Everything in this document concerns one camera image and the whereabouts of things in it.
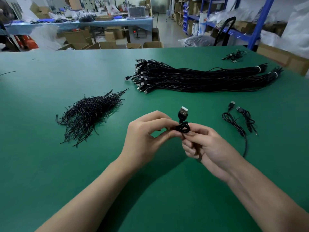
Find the person's left hand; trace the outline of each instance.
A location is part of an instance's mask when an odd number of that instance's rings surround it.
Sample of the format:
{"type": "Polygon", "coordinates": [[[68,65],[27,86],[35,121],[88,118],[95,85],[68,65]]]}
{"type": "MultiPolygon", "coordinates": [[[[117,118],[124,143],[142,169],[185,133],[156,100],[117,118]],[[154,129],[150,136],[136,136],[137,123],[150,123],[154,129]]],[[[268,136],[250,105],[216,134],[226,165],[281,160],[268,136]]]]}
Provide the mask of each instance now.
{"type": "Polygon", "coordinates": [[[154,111],[132,121],[128,126],[125,144],[119,156],[124,163],[139,169],[150,162],[159,147],[173,137],[182,137],[176,130],[170,130],[179,125],[168,115],[154,111]],[[165,132],[154,138],[151,134],[166,128],[165,132]]]}

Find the hand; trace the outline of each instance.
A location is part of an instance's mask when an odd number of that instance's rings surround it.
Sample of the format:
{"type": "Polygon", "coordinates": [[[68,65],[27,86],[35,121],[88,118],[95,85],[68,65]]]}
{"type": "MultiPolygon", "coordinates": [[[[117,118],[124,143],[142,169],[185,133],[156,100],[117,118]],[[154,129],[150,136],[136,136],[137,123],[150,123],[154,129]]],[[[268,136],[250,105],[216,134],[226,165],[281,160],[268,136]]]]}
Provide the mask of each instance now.
{"type": "Polygon", "coordinates": [[[119,158],[125,160],[126,165],[139,169],[150,162],[159,147],[173,137],[182,137],[176,130],[170,130],[179,125],[168,115],[154,111],[132,121],[128,126],[125,144],[119,158]],[[150,134],[166,128],[167,131],[154,138],[150,134]]]}
{"type": "Polygon", "coordinates": [[[214,129],[189,123],[190,132],[183,134],[182,147],[187,156],[199,159],[216,177],[228,183],[231,169],[244,159],[214,129]]]}

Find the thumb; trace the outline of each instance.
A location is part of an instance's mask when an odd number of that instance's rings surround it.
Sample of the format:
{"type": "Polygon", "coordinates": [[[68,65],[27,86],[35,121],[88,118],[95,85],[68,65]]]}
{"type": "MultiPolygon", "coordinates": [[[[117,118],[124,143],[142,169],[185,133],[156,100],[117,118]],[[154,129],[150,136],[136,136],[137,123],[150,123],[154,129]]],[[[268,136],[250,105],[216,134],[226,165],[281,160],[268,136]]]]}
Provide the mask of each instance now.
{"type": "Polygon", "coordinates": [[[208,135],[204,135],[204,134],[197,134],[195,132],[188,132],[188,133],[184,133],[183,134],[184,138],[191,141],[191,142],[194,142],[194,143],[197,143],[197,144],[200,144],[202,146],[208,146],[209,143],[210,143],[210,136],[208,135]]]}
{"type": "Polygon", "coordinates": [[[167,140],[174,138],[174,137],[182,137],[181,132],[176,130],[166,130],[163,133],[161,133],[159,136],[157,136],[154,140],[159,148],[163,143],[165,143],[167,140]]]}

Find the white usb connector tip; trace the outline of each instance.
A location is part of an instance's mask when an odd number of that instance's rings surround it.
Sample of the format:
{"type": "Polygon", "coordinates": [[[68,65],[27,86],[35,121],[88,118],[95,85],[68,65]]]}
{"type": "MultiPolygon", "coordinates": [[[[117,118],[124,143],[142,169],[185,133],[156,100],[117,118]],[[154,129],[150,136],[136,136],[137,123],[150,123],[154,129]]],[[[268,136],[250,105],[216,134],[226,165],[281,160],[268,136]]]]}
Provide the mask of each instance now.
{"type": "Polygon", "coordinates": [[[181,107],[182,109],[184,109],[185,111],[188,111],[188,109],[186,109],[185,107],[181,107]]]}

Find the green tabletop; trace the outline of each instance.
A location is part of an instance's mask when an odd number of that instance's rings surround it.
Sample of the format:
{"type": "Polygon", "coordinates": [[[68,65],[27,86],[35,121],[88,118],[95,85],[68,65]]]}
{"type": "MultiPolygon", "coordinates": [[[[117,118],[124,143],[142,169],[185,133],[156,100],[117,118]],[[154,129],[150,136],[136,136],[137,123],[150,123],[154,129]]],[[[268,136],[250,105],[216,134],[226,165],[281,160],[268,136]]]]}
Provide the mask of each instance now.
{"type": "MultiPolygon", "coordinates": [[[[160,110],[177,121],[214,128],[240,153],[244,140],[223,121],[230,101],[248,110],[258,135],[248,135],[247,160],[308,210],[309,87],[285,70],[257,92],[139,93],[124,77],[135,59],[173,67],[209,70],[269,62],[254,52],[232,63],[221,58],[243,47],[160,48],[3,53],[0,74],[0,231],[34,231],[91,183],[122,150],[130,121],[160,110]],[[123,105],[78,148],[64,140],[56,114],[81,98],[127,89],[123,105]]],[[[240,124],[246,129],[243,118],[240,124]]],[[[259,231],[229,188],[197,161],[179,139],[168,141],[155,159],[123,189],[100,229],[104,231],[259,231]]]]}

